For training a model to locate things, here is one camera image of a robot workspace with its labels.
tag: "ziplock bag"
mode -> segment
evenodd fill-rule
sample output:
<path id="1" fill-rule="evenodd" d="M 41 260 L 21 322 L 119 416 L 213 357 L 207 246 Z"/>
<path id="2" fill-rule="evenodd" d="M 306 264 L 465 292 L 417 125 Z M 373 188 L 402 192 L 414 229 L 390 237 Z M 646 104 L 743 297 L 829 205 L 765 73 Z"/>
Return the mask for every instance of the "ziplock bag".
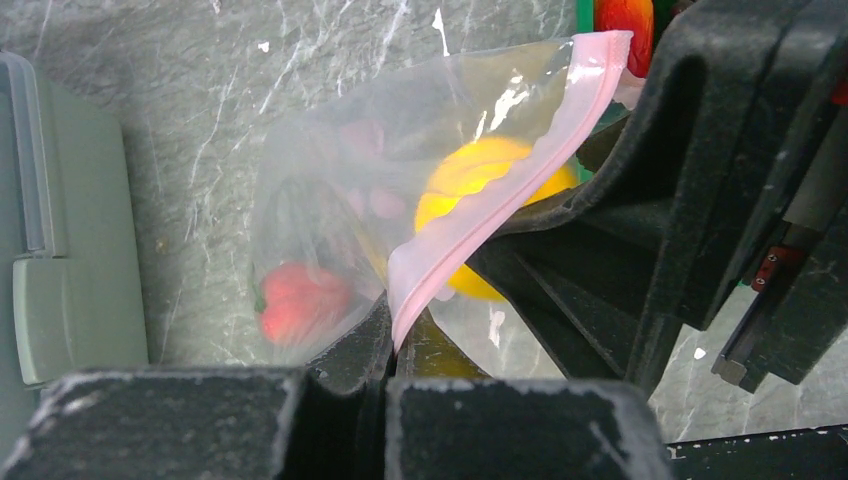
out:
<path id="1" fill-rule="evenodd" d="M 273 126 L 253 284 L 284 361 L 326 348 L 384 289 L 396 347 L 434 297 L 501 300 L 463 263 L 522 205 L 576 184 L 564 164 L 610 105 L 630 37 L 438 58 Z"/>

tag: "yellow ball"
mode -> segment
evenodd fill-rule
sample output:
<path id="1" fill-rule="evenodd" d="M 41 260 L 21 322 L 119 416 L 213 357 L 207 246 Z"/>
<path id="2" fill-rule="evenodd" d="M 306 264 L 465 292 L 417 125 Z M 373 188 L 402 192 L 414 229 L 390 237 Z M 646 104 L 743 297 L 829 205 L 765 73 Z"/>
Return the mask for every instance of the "yellow ball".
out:
<path id="1" fill-rule="evenodd" d="M 447 215 L 459 200 L 478 193 L 492 180 L 509 171 L 513 162 L 530 155 L 532 146 L 517 139 L 485 137 L 449 155 L 433 172 L 415 211 L 415 231 L 435 218 Z M 568 168 L 559 169 L 524 205 L 538 202 L 577 185 Z M 483 300 L 503 301 L 503 296 L 466 265 L 448 280 L 454 290 Z"/>

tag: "orange object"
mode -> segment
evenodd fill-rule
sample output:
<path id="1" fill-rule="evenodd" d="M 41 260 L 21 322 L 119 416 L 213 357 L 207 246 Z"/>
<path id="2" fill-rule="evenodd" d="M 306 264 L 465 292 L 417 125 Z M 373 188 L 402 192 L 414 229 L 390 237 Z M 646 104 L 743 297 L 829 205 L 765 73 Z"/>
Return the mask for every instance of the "orange object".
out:
<path id="1" fill-rule="evenodd" d="M 320 267 L 284 263 L 262 282 L 262 332 L 276 344 L 291 344 L 315 329 L 335 326 L 347 310 L 347 283 Z"/>
<path id="2" fill-rule="evenodd" d="M 636 77 L 648 76 L 654 48 L 654 4 L 651 0 L 596 0 L 595 30 L 633 32 L 627 69 Z"/>

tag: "pink object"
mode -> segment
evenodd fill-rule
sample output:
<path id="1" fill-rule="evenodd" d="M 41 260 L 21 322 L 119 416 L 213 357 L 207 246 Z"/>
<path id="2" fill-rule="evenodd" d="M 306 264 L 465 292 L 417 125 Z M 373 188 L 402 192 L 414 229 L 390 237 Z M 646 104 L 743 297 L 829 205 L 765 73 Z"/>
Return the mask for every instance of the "pink object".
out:
<path id="1" fill-rule="evenodd" d="M 371 190 L 371 210 L 380 218 L 399 217 L 406 211 L 406 205 L 397 195 L 382 188 Z"/>
<path id="2" fill-rule="evenodd" d="M 383 153 L 383 128 L 371 119 L 349 123 L 339 129 L 348 145 L 373 157 Z"/>
<path id="3" fill-rule="evenodd" d="M 453 298 L 454 295 L 456 295 L 456 290 L 445 285 L 438 292 L 436 292 L 436 300 L 440 302 L 447 302 L 448 300 Z"/>
<path id="4" fill-rule="evenodd" d="M 630 73 L 630 70 L 624 70 L 621 73 L 621 80 L 618 82 L 618 88 L 615 89 L 612 100 L 624 105 L 624 108 L 628 110 L 633 110 L 639 102 L 639 97 L 642 95 L 642 89 L 644 87 L 644 78 L 633 75 Z"/>
<path id="5" fill-rule="evenodd" d="M 362 198 L 362 192 L 359 189 L 354 188 L 347 193 L 347 202 L 350 204 L 350 208 L 356 213 L 356 216 L 362 218 L 365 215 L 365 199 Z"/>
<path id="6" fill-rule="evenodd" d="M 392 339 L 400 349 L 413 323 L 448 278 L 561 168 L 609 106 L 627 65 L 631 32 L 575 35 L 566 94 L 530 156 L 477 194 L 463 197 L 389 256 Z"/>

